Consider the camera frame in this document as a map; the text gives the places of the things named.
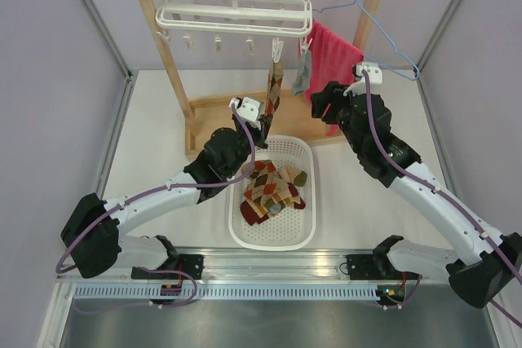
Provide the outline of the grey sock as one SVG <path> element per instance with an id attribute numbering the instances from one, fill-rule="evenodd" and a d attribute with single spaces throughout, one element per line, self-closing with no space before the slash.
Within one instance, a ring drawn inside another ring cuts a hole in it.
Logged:
<path id="1" fill-rule="evenodd" d="M 280 213 L 285 208 L 285 203 L 283 201 L 274 203 L 270 207 L 268 207 L 268 211 L 270 214 L 276 215 Z"/>
<path id="2" fill-rule="evenodd" d="M 312 74 L 312 54 L 306 51 L 301 54 L 298 61 L 296 78 L 290 88 L 292 95 L 303 94 L 310 86 Z"/>

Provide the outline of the argyle sock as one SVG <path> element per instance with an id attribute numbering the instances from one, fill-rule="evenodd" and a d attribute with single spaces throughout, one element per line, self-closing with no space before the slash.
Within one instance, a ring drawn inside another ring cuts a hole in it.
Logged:
<path id="1" fill-rule="evenodd" d="M 272 117 L 278 109 L 281 101 L 281 85 L 284 77 L 283 63 L 273 62 L 268 73 L 268 84 L 264 105 L 264 115 Z"/>
<path id="2" fill-rule="evenodd" d="M 290 197 L 288 182 L 270 160 L 256 161 L 248 178 L 250 182 L 244 190 L 244 197 L 266 210 L 274 203 L 285 203 L 285 199 Z"/>

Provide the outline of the beige striped sock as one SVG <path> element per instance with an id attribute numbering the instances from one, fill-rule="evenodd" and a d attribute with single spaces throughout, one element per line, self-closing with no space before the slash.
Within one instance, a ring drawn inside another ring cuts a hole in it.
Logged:
<path id="1" fill-rule="evenodd" d="M 305 201 L 299 195 L 299 192 L 294 188 L 290 189 L 290 197 L 285 199 L 285 203 L 288 208 L 297 210 L 302 210 L 306 207 Z"/>
<path id="2" fill-rule="evenodd" d="M 298 169 L 293 165 L 284 165 L 281 169 L 277 169 L 280 176 L 288 182 L 288 185 L 291 188 L 296 189 L 299 192 L 299 189 L 304 187 L 307 182 L 307 173 Z M 252 169 L 248 168 L 248 165 L 244 165 L 241 168 L 242 174 L 247 174 L 247 178 Z M 249 201 L 245 198 L 244 201 L 241 202 L 240 211 L 242 217 L 245 221 L 250 225 L 261 224 L 267 221 L 270 218 L 274 218 L 276 215 L 270 214 L 268 210 L 264 207 L 256 205 L 254 202 Z"/>

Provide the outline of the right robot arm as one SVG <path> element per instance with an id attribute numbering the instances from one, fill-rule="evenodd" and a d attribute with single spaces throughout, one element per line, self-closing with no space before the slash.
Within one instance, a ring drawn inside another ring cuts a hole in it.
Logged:
<path id="1" fill-rule="evenodd" d="M 451 246 L 389 236 L 374 249 L 377 275 L 406 271 L 444 281 L 478 309 L 520 277 L 521 235 L 490 226 L 442 186 L 420 155 L 392 133 L 392 113 L 380 95 L 355 95 L 331 81 L 311 102 L 312 117 L 339 127 L 364 171 L 410 203 Z"/>

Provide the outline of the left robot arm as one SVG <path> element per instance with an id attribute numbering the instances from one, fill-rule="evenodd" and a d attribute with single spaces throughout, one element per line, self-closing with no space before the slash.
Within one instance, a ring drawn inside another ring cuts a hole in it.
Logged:
<path id="1" fill-rule="evenodd" d="M 215 130 L 197 158 L 163 184 L 114 200 L 95 193 L 82 197 L 60 233 L 65 251 L 56 273 L 78 270 L 84 279 L 101 275 L 122 253 L 126 233 L 171 210 L 199 205 L 240 182 L 244 177 L 238 170 L 254 164 L 256 150 L 267 147 L 273 117 L 260 116 L 259 127 L 238 113 L 232 119 L 233 128 Z"/>

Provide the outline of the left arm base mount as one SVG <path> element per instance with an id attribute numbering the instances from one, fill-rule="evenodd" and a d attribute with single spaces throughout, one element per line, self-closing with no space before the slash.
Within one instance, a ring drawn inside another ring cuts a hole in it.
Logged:
<path id="1" fill-rule="evenodd" d="M 176 280 L 183 281 L 188 276 L 199 280 L 204 269 L 204 257 L 201 254 L 179 254 L 174 245 L 165 236 L 155 236 L 166 251 L 166 260 L 156 269 L 133 267 L 133 280 Z"/>

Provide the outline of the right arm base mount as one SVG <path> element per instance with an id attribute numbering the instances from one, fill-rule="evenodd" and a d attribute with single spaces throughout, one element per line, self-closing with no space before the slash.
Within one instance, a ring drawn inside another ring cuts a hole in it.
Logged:
<path id="1" fill-rule="evenodd" d="M 378 244 L 371 253 L 352 253 L 345 256 L 339 270 L 351 280 L 397 280 L 395 289 L 378 289 L 375 305 L 384 311 L 401 310 L 417 292 L 421 276 L 409 271 L 397 270 L 388 259 L 392 246 L 401 244 L 403 236 L 391 235 Z"/>

